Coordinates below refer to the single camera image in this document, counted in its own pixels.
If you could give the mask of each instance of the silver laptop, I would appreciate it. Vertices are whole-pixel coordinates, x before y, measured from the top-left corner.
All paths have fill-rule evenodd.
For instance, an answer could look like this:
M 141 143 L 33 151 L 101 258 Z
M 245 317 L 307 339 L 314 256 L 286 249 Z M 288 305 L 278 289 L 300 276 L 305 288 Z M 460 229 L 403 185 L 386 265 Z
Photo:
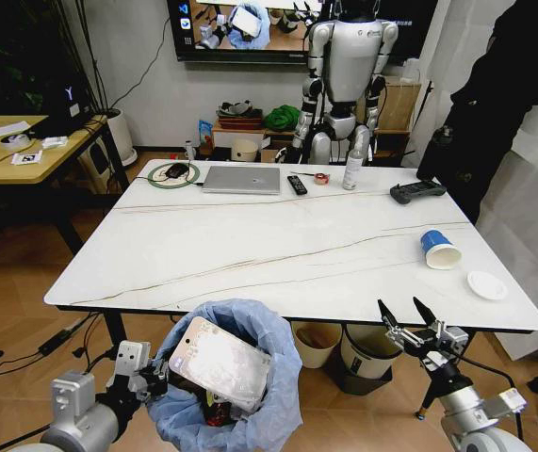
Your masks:
M 278 195 L 280 179 L 278 168 L 210 167 L 202 191 Z

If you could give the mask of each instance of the television screen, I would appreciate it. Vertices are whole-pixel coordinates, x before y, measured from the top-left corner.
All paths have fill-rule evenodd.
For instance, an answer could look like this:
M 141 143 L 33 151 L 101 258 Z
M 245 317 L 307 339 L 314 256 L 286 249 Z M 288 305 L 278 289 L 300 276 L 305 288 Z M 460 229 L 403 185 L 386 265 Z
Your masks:
M 391 62 L 419 57 L 438 0 L 382 0 L 399 25 Z M 306 63 L 318 0 L 168 0 L 179 61 Z

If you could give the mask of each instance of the blue plastic bag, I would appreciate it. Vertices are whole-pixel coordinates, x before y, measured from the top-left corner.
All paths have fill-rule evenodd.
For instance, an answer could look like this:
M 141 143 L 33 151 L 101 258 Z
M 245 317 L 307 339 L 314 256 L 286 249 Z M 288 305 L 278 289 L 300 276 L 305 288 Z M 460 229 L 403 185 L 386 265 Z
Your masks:
M 191 319 L 201 316 L 240 338 L 252 338 L 271 357 L 267 394 L 254 414 L 220 428 L 205 423 L 201 403 L 188 391 L 169 385 L 162 398 L 148 404 L 159 436 L 186 452 L 281 450 L 302 424 L 298 401 L 298 375 L 302 361 L 289 324 L 259 301 L 210 301 L 185 315 L 168 334 L 156 357 L 175 348 Z
M 253 14 L 260 19 L 260 34 L 251 40 L 250 42 L 244 41 L 241 32 L 235 29 L 232 29 L 227 38 L 236 49 L 247 49 L 247 50 L 262 50 L 270 42 L 270 18 L 269 12 L 266 8 L 261 6 L 255 0 L 244 0 L 239 5 L 238 8 L 246 8 L 247 10 L 253 11 Z M 229 23 L 233 20 L 236 9 L 233 8 L 231 16 L 229 17 Z

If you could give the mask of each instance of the table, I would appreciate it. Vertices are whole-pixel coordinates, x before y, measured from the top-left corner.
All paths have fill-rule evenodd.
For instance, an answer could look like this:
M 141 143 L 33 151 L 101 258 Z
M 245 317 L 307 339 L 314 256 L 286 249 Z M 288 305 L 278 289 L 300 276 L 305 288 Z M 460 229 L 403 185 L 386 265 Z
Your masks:
M 152 160 L 140 175 L 169 160 Z M 194 162 L 203 181 L 211 165 Z M 450 325 L 480 331 L 537 331 L 538 310 L 450 196 L 402 206 L 389 196 L 416 181 L 414 169 L 362 168 L 353 191 L 344 167 L 281 169 L 278 196 L 203 193 L 196 185 L 160 189 L 137 179 L 45 295 L 62 310 L 106 316 L 114 345 L 125 339 L 120 313 L 184 314 L 209 300 L 258 299 L 289 319 L 381 324 L 377 299 L 398 321 L 421 325 L 413 296 Z M 328 186 L 292 170 L 327 172 Z M 419 237 L 436 228 L 463 252 L 452 270 L 424 263 Z M 465 280 L 489 271 L 509 296 L 488 301 Z
M 197 0 L 197 3 L 205 5 L 228 5 L 236 7 L 241 0 Z M 294 0 L 258 0 L 260 6 L 273 9 L 294 9 Z M 306 10 L 303 0 L 295 0 L 296 6 L 301 10 Z M 321 11 L 321 3 L 318 0 L 306 0 L 306 3 L 313 11 Z
M 0 116 L 0 127 L 19 121 L 26 121 L 31 126 L 44 118 L 45 116 Z M 61 208 L 61 203 L 55 202 L 50 184 L 65 175 L 72 162 L 95 139 L 101 137 L 122 191 L 128 188 L 128 179 L 106 119 L 101 116 L 94 119 L 95 121 L 87 125 L 91 132 L 77 130 L 69 136 L 65 146 L 45 150 L 39 164 L 11 165 L 12 152 L 7 151 L 0 143 L 0 194 L 14 199 L 21 197 L 32 200 L 32 197 L 40 197 L 48 210 L 48 215 L 52 217 L 61 236 L 74 254 L 82 247 L 82 239 L 73 228 L 67 212 Z M 26 152 L 35 152 L 40 148 L 41 145 L 35 142 Z

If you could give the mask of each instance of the blue container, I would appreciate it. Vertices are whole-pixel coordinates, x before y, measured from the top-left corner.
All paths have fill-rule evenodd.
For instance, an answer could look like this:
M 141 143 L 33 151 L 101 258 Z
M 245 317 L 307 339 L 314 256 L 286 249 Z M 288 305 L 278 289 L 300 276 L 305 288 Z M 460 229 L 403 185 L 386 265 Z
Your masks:
M 442 235 L 440 231 L 436 231 L 435 229 L 427 231 L 421 236 L 421 248 L 423 248 L 423 252 L 425 253 L 431 250 L 432 247 L 435 247 L 436 245 L 442 245 L 443 243 L 448 243 L 449 245 L 452 245 L 448 241 L 448 239 Z
M 461 252 L 440 231 L 432 229 L 421 236 L 426 264 L 438 270 L 449 270 L 461 260 Z

